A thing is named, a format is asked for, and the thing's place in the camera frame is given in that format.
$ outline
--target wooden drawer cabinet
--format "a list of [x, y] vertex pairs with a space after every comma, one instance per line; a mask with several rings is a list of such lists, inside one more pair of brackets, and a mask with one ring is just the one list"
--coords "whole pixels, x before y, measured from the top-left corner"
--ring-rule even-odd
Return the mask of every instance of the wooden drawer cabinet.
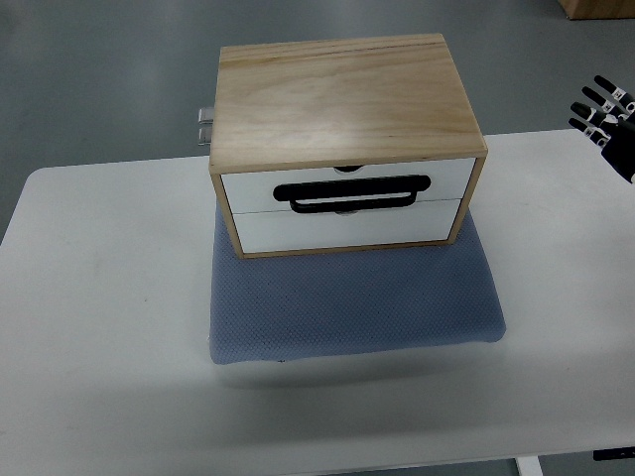
[[441, 35], [221, 51], [209, 171], [241, 258], [451, 244], [486, 155]]

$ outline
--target white table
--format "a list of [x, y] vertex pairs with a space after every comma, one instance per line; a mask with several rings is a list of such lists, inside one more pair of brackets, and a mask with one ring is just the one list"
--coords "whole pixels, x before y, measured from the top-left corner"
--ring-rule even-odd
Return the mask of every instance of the white table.
[[34, 173], [0, 247], [0, 473], [343, 472], [635, 444], [635, 188], [576, 131], [487, 143], [471, 211], [505, 337], [271, 364], [251, 384], [207, 353], [205, 157]]

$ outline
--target white drawer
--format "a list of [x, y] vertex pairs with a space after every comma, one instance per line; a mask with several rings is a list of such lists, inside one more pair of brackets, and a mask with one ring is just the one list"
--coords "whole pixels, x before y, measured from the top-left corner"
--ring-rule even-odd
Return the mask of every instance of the white drawer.
[[417, 201], [461, 198], [469, 181], [474, 159], [411, 162], [363, 166], [353, 173], [341, 173], [333, 168], [292, 171], [225, 174], [221, 176], [229, 207], [233, 214], [290, 210], [288, 201], [273, 196], [276, 186], [285, 183], [372, 179], [381, 177], [425, 175], [431, 185], [417, 195]]
[[244, 253], [445, 240], [459, 199], [353, 214], [241, 213], [234, 222]]

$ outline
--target blue cushion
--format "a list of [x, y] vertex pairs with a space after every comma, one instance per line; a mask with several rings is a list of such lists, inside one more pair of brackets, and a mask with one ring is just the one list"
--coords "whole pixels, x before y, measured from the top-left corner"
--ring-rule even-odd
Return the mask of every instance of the blue cushion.
[[216, 364], [494, 342], [504, 333], [469, 213], [450, 246], [239, 260], [216, 210]]

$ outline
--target gray floor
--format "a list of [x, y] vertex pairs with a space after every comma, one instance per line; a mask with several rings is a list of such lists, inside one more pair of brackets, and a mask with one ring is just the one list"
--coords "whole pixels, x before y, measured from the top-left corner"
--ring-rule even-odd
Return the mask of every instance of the gray floor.
[[[39, 168], [205, 154], [195, 116], [224, 45], [414, 33], [444, 34], [484, 134], [565, 129], [597, 73], [635, 90], [635, 20], [571, 22], [557, 0], [0, 0], [0, 236]], [[542, 461], [548, 476], [635, 472], [590, 454]]]

